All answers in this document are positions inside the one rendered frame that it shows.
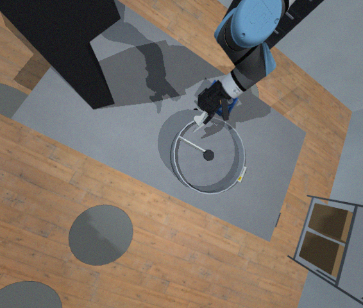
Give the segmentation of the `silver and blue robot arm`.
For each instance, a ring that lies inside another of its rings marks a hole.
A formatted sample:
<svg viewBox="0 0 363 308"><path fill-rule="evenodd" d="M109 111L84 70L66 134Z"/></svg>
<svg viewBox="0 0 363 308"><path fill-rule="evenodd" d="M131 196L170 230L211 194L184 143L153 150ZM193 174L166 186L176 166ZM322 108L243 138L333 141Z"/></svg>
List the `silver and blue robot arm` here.
<svg viewBox="0 0 363 308"><path fill-rule="evenodd" d="M231 98L235 99L276 68L263 41L272 34L293 2L242 0L218 25L214 37L235 65L221 80Z"/></svg>

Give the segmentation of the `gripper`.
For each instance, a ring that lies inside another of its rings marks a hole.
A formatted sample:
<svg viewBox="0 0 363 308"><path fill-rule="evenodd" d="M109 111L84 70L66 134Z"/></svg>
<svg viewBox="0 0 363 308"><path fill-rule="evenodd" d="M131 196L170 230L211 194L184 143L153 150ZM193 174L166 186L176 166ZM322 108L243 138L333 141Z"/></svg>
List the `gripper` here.
<svg viewBox="0 0 363 308"><path fill-rule="evenodd" d="M205 112L201 115L194 116L194 121L198 126L193 132L199 130L213 118L221 106L220 99L223 98L231 99L231 97L223 89L222 83L219 80L217 80L210 88L206 88L198 95L198 100L194 100L195 104L197 104L197 107L195 107L194 110L201 109Z"/></svg>

